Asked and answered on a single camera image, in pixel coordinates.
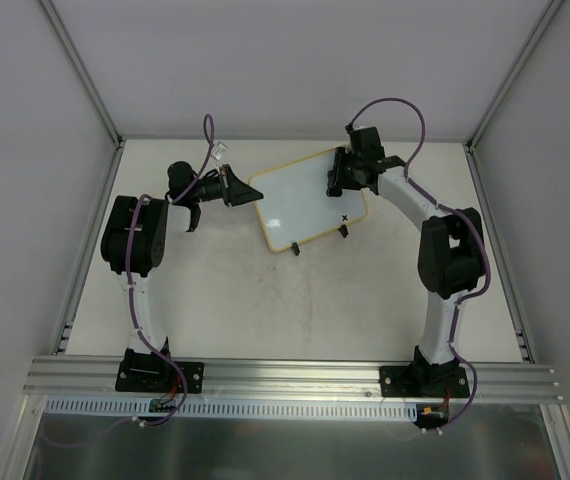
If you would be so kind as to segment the yellow framed small whiteboard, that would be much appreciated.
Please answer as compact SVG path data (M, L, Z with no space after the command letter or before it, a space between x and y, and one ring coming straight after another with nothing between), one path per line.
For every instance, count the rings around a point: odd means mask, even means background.
M326 195L335 151L330 148L250 177L249 185L264 195L255 205L272 252L290 250L293 242L301 246L366 218L364 191L347 190L338 198Z

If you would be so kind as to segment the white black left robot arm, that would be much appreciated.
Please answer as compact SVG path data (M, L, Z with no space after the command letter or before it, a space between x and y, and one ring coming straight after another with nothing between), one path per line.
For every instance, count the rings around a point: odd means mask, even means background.
M240 180L228 164L207 173L178 161L168 167L165 198L116 197L103 236L100 254L119 280L130 315L130 340L116 378L115 389L126 393L198 393L203 365L171 359L165 322L152 298L152 273L165 255L167 231L196 230L200 205L220 200L227 207L259 201L264 194Z

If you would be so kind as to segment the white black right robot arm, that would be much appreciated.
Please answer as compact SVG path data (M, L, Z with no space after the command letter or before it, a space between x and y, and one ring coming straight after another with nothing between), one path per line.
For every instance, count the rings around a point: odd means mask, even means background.
M417 271L428 292L422 337L412 361L379 370L385 398L467 398L469 380L455 343L462 304L488 272L482 221L474 208L439 203L408 175L405 162L388 156L374 127L346 128L349 142L336 149L326 194L369 189L396 207L420 234Z

